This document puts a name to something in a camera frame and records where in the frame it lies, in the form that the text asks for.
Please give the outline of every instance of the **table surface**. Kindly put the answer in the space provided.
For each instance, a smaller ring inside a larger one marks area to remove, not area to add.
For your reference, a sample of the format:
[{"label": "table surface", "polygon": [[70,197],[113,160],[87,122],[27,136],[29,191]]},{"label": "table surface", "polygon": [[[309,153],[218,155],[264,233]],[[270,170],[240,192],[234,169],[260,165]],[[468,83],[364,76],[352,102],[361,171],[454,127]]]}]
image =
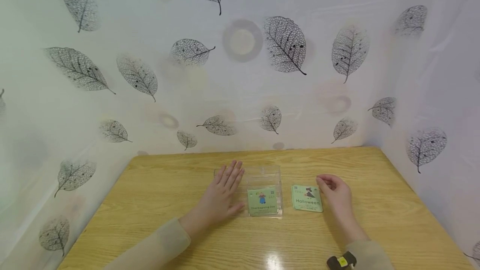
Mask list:
[{"label": "table surface", "polygon": [[356,216],[397,270],[472,270],[452,239],[374,147],[137,156],[129,163],[59,269],[102,269],[201,197],[213,169],[279,165],[283,219],[236,217],[209,230],[167,269],[319,269],[344,248],[328,204],[294,210],[291,185],[315,185],[319,173],[351,187]]}]

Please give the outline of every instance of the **acrylic card holder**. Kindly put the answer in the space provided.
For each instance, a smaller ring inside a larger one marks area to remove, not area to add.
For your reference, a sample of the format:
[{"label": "acrylic card holder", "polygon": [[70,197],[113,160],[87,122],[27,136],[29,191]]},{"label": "acrylic card holder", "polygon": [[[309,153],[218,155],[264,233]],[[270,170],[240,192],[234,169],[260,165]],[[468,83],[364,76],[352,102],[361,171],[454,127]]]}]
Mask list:
[{"label": "acrylic card holder", "polygon": [[235,217],[283,217],[282,180],[280,166],[245,168],[242,181],[233,195],[232,204],[245,203]]}]

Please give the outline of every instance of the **hand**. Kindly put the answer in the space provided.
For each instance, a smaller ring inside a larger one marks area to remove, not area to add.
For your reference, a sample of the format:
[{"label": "hand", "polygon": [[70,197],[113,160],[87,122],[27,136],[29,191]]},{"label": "hand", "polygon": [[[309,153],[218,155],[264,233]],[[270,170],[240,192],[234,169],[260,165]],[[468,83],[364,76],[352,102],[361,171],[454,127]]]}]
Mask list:
[{"label": "hand", "polygon": [[354,217],[352,192],[350,187],[338,176],[321,174],[316,177],[317,185],[325,194],[328,204],[337,220]]},{"label": "hand", "polygon": [[355,219],[350,187],[338,176],[321,174],[316,177],[317,185],[325,194],[328,204],[337,219],[347,244],[354,241],[369,241],[367,233]]},{"label": "hand", "polygon": [[225,165],[222,166],[208,185],[199,203],[179,219],[190,238],[194,238],[208,226],[235,215],[245,206],[245,203],[242,202],[230,206],[232,196],[245,172],[241,165],[241,161],[237,163],[236,160],[233,160],[228,168]]}]

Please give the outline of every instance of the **left hand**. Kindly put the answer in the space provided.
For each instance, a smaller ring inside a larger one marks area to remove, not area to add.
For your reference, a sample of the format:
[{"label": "left hand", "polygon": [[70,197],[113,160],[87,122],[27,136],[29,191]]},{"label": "left hand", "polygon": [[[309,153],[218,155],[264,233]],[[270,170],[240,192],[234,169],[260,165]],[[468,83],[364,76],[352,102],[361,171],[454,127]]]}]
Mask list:
[{"label": "left hand", "polygon": [[230,206],[232,196],[245,172],[241,166],[242,162],[236,160],[233,160],[228,168],[223,165],[208,185],[199,203],[179,219],[190,238],[193,238],[208,226],[235,215],[245,206],[245,203],[242,202]]}]

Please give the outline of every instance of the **clear acrylic box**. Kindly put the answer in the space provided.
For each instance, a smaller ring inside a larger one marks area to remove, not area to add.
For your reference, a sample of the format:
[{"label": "clear acrylic box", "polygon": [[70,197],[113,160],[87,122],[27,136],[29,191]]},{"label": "clear acrylic box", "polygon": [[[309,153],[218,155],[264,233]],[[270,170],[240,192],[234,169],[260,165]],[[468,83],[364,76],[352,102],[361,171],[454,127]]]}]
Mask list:
[{"label": "clear acrylic box", "polygon": [[[214,176],[220,169],[214,170]],[[248,194],[247,191],[262,189],[262,188],[275,188],[277,196],[277,213],[262,215],[260,217],[270,217],[281,219],[283,217],[283,197],[282,197],[282,179],[280,176],[280,166],[255,166],[245,168],[242,181],[237,188],[237,191],[233,195],[232,204],[239,201],[245,203],[245,208],[238,213],[235,217],[253,217],[249,213],[248,209]]]}]

